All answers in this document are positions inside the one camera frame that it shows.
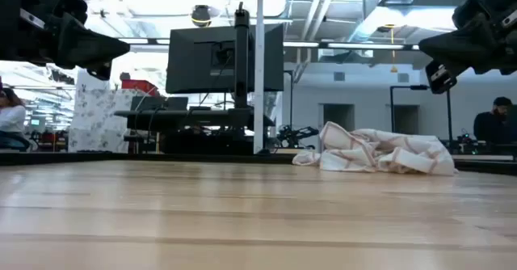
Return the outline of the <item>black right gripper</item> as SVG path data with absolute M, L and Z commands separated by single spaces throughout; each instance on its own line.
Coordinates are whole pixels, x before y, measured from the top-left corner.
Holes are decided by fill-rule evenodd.
M 466 0 L 452 16 L 454 32 L 421 40 L 432 61 L 425 72 L 431 92 L 443 94 L 457 84 L 453 74 L 517 71 L 517 0 Z

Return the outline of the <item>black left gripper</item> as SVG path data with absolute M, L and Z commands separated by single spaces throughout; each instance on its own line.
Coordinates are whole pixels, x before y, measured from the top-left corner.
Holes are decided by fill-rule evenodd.
M 86 68 L 111 78 L 111 61 L 130 51 L 122 40 L 84 27 L 84 0 L 0 0 L 0 60 Z

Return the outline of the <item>white towel with red checks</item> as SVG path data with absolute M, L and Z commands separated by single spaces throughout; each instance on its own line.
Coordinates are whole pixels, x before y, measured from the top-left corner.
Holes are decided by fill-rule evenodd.
M 448 149 L 435 136 L 407 135 L 377 129 L 347 131 L 327 122 L 319 134 L 324 150 L 303 150 L 296 166 L 324 171 L 390 172 L 454 175 L 458 172 Z

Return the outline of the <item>yellow hanging pendant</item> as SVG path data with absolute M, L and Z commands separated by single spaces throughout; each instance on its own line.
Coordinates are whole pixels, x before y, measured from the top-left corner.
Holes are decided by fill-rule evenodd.
M 385 24 L 385 27 L 388 28 L 390 30 L 390 39 L 391 39 L 391 44 L 395 44 L 395 40 L 394 40 L 394 28 L 396 27 L 395 24 L 392 24 L 392 23 L 388 23 L 388 24 Z M 393 50 L 392 51 L 392 67 L 390 69 L 390 72 L 391 73 L 394 73 L 396 74 L 398 72 L 398 69 L 396 67 L 396 64 L 395 64 L 395 61 L 396 61 L 396 51 Z

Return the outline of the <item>white patterned partition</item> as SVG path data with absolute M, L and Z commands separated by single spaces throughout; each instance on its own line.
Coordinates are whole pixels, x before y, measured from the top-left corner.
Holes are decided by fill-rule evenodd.
M 142 93 L 112 90 L 109 82 L 98 80 L 83 69 L 78 71 L 75 87 L 68 151 L 128 152 L 128 143 L 124 140 L 127 119 L 116 116 L 115 112 L 130 110 L 132 99 Z

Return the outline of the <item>person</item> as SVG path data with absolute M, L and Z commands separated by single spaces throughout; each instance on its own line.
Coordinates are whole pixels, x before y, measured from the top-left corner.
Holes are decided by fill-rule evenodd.
M 506 145 L 517 142 L 517 125 L 508 119 L 513 103 L 507 97 L 498 97 L 489 112 L 478 113 L 473 122 L 473 134 L 478 141 Z
M 26 108 L 11 88 L 0 89 L 0 150 L 26 152 L 30 142 L 25 138 Z

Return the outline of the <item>long ceiling light strip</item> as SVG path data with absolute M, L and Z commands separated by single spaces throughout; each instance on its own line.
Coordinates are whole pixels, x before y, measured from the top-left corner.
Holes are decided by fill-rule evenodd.
M 286 48 L 311 48 L 311 49 L 356 49 L 356 50 L 402 50 L 418 51 L 416 44 L 372 44 L 372 43 L 340 43 L 340 42 L 310 42 L 310 41 L 284 41 Z

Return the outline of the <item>black computer monitor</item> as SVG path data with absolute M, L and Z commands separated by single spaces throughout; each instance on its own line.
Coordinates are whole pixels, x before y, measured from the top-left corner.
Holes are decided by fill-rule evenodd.
M 284 25 L 267 24 L 264 90 L 284 89 Z M 178 29 L 170 32 L 166 93 L 224 93 L 235 88 L 234 27 Z

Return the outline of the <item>dark desk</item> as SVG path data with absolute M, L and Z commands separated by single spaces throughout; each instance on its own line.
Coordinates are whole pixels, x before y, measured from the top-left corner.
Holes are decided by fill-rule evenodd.
M 115 116 L 127 119 L 128 129 L 166 132 L 185 126 L 243 127 L 254 131 L 252 108 L 229 110 L 144 110 L 116 111 Z

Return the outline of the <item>black monitor stand pole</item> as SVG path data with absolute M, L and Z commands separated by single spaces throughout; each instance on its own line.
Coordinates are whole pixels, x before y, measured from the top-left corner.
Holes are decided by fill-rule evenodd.
M 234 13 L 235 49 L 234 49 L 234 107 L 246 108 L 247 79 L 248 79 L 248 52 L 249 52 L 249 27 L 250 15 L 243 8 L 243 2 L 239 2 Z

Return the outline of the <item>black aluminium table frame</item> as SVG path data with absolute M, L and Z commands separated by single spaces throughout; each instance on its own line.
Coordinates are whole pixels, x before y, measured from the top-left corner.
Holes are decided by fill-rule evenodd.
M 495 159 L 457 159 L 459 171 L 509 175 L 517 177 L 517 162 Z M 291 164 L 293 154 L 191 155 L 191 154 L 116 154 L 116 153 L 0 153 L 0 166 L 42 165 L 66 162 L 163 161 L 163 162 L 233 162 L 256 164 Z

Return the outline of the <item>white vertical post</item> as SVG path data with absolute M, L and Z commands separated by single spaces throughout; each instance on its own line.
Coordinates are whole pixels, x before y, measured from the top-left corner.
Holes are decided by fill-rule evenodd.
M 256 3 L 255 24 L 255 71 L 254 71 L 254 154 L 259 154 L 264 147 L 263 113 L 264 113 L 264 22 L 263 0 Z

